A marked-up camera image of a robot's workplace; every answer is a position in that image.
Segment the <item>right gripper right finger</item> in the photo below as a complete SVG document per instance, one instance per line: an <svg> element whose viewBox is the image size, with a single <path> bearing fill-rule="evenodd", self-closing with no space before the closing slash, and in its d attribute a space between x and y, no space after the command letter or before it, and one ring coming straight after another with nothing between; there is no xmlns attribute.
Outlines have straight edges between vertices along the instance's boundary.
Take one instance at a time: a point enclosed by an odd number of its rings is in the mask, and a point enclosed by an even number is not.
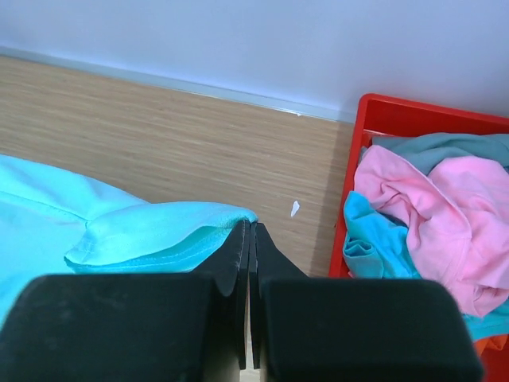
<svg viewBox="0 0 509 382"><path fill-rule="evenodd" d="M452 296L416 279L310 277L251 228L253 365L264 381L480 381Z"/></svg>

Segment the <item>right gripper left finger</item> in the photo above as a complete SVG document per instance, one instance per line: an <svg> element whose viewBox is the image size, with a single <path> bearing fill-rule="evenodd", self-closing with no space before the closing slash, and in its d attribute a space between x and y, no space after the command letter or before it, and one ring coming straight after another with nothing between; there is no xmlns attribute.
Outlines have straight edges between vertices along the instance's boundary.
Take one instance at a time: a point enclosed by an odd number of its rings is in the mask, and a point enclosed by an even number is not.
<svg viewBox="0 0 509 382"><path fill-rule="evenodd" d="M46 275L1 330L4 381L237 381L249 224L189 273Z"/></svg>

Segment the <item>teal green t shirt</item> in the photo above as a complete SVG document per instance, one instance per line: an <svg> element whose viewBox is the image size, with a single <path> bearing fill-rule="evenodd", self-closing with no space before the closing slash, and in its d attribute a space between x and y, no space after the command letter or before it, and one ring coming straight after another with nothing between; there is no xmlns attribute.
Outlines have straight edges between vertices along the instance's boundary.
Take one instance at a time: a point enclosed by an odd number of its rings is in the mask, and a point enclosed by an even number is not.
<svg viewBox="0 0 509 382"><path fill-rule="evenodd" d="M182 273L215 252L249 209L204 201L150 203L94 178L1 158L1 314L35 278Z"/></svg>

